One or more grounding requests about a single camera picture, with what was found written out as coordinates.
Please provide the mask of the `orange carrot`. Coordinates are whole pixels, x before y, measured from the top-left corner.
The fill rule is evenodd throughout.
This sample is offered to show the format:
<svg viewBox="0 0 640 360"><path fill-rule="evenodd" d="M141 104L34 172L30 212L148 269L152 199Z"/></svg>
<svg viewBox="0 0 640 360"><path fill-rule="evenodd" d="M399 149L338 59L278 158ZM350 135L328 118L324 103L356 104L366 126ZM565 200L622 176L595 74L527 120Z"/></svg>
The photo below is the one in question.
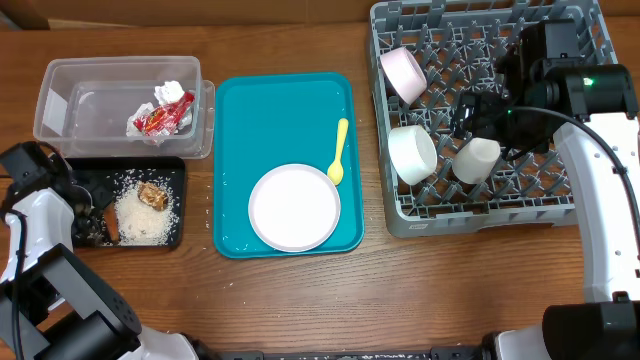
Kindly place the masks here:
<svg viewBox="0 0 640 360"><path fill-rule="evenodd" d="M110 241L113 244L118 244L120 242L120 237L119 237L117 216L116 216L114 203L110 203L103 210L103 218L105 222L105 227L109 234Z"/></svg>

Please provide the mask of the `white cup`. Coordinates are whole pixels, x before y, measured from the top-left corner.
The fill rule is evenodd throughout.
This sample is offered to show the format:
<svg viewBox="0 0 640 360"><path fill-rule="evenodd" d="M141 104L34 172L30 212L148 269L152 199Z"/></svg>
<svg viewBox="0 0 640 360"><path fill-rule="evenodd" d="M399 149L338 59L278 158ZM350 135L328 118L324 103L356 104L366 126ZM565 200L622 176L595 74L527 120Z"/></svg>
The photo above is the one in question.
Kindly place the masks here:
<svg viewBox="0 0 640 360"><path fill-rule="evenodd" d="M472 138L455 156L454 175L466 184L479 184L490 175L501 154L497 141Z"/></svg>

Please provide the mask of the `white bowl with food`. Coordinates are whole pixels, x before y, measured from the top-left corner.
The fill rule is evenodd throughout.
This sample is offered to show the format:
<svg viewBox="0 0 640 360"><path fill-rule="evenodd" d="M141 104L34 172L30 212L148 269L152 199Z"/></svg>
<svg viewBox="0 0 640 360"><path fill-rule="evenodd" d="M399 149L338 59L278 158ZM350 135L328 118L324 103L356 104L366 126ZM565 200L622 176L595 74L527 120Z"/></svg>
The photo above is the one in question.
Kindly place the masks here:
<svg viewBox="0 0 640 360"><path fill-rule="evenodd" d="M410 186L425 180L437 168L438 155L433 140L419 125L392 129L388 151L397 175Z"/></svg>

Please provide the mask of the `pink bowl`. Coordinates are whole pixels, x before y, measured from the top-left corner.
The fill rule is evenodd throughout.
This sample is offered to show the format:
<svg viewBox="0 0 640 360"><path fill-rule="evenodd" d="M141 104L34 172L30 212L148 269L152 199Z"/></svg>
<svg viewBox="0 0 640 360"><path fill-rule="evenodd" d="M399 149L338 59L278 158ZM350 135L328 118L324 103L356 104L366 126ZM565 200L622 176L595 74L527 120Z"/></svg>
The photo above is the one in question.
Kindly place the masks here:
<svg viewBox="0 0 640 360"><path fill-rule="evenodd" d="M424 72L406 47L383 54L380 62L387 80L406 104L415 102L427 89Z"/></svg>

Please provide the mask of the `yellow plastic spoon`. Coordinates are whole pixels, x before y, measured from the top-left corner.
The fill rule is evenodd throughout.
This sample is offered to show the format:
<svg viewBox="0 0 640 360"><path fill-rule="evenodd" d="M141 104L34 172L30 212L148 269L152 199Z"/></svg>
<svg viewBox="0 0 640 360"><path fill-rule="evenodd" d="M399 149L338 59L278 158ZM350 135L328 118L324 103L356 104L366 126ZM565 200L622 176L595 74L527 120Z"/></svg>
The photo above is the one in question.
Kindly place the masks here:
<svg viewBox="0 0 640 360"><path fill-rule="evenodd" d="M327 170L327 176L329 180L335 185L338 186L344 176L344 168L342 166L342 154L345 146L346 137L348 134L349 121L346 118L341 118L338 122L337 126L337 136L336 136L336 148L335 148L335 156L333 162L330 164Z"/></svg>

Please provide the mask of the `white napkin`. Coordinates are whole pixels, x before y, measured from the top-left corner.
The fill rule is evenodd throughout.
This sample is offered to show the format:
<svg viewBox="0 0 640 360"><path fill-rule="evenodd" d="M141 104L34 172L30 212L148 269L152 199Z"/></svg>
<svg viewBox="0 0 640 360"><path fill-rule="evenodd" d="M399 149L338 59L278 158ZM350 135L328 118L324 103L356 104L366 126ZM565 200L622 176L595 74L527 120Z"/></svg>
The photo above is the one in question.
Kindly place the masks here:
<svg viewBox="0 0 640 360"><path fill-rule="evenodd" d="M142 115L147 112L150 112L152 109L158 106L176 102L185 93L190 93L190 92L185 91L180 85L180 83L177 81L166 81L162 86L156 86L154 88L154 97L158 102L158 105L154 106L151 102L141 104L139 108L136 110L136 112L133 115L131 115L127 120L126 135L128 137L144 136L141 132L139 132L133 126L134 118L138 115ZM192 106L190 108L190 111L187 113L187 115L182 119L178 130L172 135L178 134L181 130L183 130L185 127L189 126L192 123L193 121ZM162 140L156 140L156 137L167 137L167 136L152 137L152 140L149 140L148 143L151 145L160 145L162 143Z"/></svg>

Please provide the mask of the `pink plate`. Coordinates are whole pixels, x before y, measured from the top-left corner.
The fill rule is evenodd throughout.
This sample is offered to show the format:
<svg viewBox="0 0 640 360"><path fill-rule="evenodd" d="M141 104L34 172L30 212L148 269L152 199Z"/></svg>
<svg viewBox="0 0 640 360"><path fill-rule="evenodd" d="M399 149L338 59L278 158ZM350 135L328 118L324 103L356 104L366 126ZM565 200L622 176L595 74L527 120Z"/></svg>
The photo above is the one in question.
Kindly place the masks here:
<svg viewBox="0 0 640 360"><path fill-rule="evenodd" d="M249 222L273 249L301 253L323 244L341 216L336 186L315 167L285 164L264 174L251 191Z"/></svg>

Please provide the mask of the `red snack wrapper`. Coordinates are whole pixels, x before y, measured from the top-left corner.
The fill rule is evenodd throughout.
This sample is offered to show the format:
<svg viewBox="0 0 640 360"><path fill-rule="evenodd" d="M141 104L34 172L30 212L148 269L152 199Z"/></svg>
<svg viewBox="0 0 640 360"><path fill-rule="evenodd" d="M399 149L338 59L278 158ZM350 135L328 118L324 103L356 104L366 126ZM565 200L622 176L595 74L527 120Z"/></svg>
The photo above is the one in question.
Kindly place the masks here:
<svg viewBox="0 0 640 360"><path fill-rule="evenodd" d="M133 120L133 126L144 136L169 136L174 134L182 119L190 111L195 96L185 93L173 103L158 106Z"/></svg>

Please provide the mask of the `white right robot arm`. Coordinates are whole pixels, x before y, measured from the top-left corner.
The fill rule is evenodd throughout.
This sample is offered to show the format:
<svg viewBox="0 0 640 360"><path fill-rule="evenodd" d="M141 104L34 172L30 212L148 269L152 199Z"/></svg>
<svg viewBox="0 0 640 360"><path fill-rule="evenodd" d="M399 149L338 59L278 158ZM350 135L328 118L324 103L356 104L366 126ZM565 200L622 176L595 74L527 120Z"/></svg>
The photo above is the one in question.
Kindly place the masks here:
<svg viewBox="0 0 640 360"><path fill-rule="evenodd" d="M522 30L495 65L504 94L464 92L456 137L499 142L503 158L554 149L582 239L584 297L539 325L490 336L496 359L635 359L639 355L639 105L629 71L591 65L573 20Z"/></svg>

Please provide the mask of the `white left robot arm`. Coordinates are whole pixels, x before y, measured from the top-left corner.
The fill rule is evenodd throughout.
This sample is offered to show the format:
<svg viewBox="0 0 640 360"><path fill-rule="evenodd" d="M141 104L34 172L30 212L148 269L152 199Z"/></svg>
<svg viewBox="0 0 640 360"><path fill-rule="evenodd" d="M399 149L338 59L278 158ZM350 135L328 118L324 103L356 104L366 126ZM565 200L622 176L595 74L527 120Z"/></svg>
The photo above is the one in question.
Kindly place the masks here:
<svg viewBox="0 0 640 360"><path fill-rule="evenodd" d="M207 359L196 340L142 325L133 309L73 252L103 229L113 194L72 176L45 142L1 155L11 179L1 203L10 229L1 275L1 339L19 359Z"/></svg>

